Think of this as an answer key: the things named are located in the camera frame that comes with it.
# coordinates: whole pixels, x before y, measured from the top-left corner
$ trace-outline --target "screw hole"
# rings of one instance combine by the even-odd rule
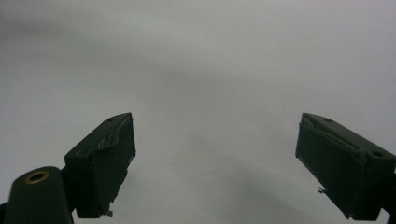
[[[41,182],[45,179],[47,179],[47,177],[50,176],[50,172],[48,171],[37,171],[32,173],[31,175],[29,175],[26,179],[25,182],[26,184],[36,184],[38,182]]]
[[[380,152],[372,152],[373,155],[377,156],[377,157],[383,157],[384,155],[382,155],[382,153]]]

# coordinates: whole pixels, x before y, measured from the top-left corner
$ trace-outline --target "gray surface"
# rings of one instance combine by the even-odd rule
[[[0,201],[131,111],[114,217],[352,223],[294,158],[303,112],[396,153],[391,1],[0,2]],[[381,214],[378,223],[387,218]]]

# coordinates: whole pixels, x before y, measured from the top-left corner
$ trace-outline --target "white surface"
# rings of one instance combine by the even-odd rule
[[[393,0],[1,1],[0,201],[131,111],[137,157],[114,217],[76,223],[353,223],[295,159],[298,123],[329,117],[396,153],[395,12]]]

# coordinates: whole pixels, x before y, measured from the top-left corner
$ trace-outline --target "white background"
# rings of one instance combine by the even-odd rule
[[[76,223],[354,223],[294,157],[298,124],[396,153],[395,71],[393,0],[0,1],[0,203],[130,111],[114,217]]]

